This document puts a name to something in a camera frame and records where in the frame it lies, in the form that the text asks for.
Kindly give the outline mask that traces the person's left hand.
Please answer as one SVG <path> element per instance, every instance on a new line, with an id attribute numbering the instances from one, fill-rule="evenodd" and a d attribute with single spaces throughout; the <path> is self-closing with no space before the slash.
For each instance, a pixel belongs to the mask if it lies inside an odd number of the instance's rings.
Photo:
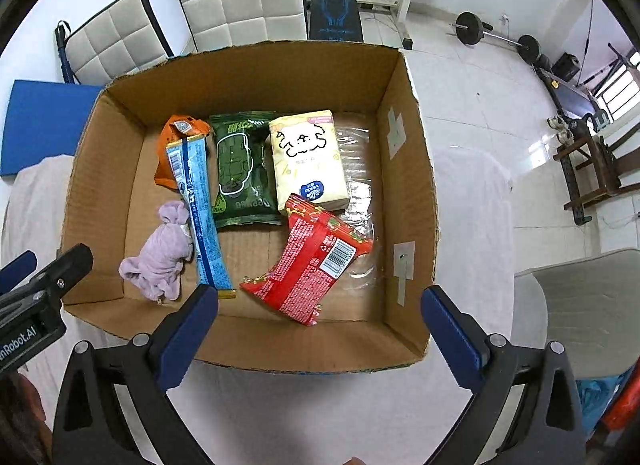
<path id="1" fill-rule="evenodd" d="M 23 374 L 1 378 L 1 463 L 51 464 L 52 433 L 40 394 Z"/>

